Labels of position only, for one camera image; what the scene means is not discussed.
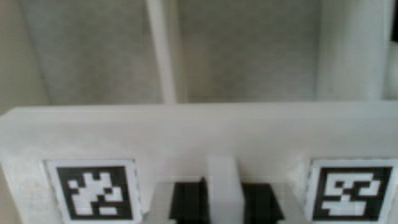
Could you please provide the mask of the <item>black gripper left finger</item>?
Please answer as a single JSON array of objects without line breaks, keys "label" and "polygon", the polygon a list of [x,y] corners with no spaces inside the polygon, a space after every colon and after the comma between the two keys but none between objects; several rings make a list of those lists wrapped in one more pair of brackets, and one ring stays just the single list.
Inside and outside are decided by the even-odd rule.
[{"label": "black gripper left finger", "polygon": [[205,179],[173,184],[168,219],[175,224],[209,224]]}]

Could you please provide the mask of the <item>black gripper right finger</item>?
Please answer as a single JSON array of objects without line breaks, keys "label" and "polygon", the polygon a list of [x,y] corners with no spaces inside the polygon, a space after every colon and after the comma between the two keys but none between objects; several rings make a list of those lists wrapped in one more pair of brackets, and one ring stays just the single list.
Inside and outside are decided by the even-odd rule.
[{"label": "black gripper right finger", "polygon": [[271,186],[266,183],[244,183],[243,196],[243,224],[276,224],[284,220],[284,214]]}]

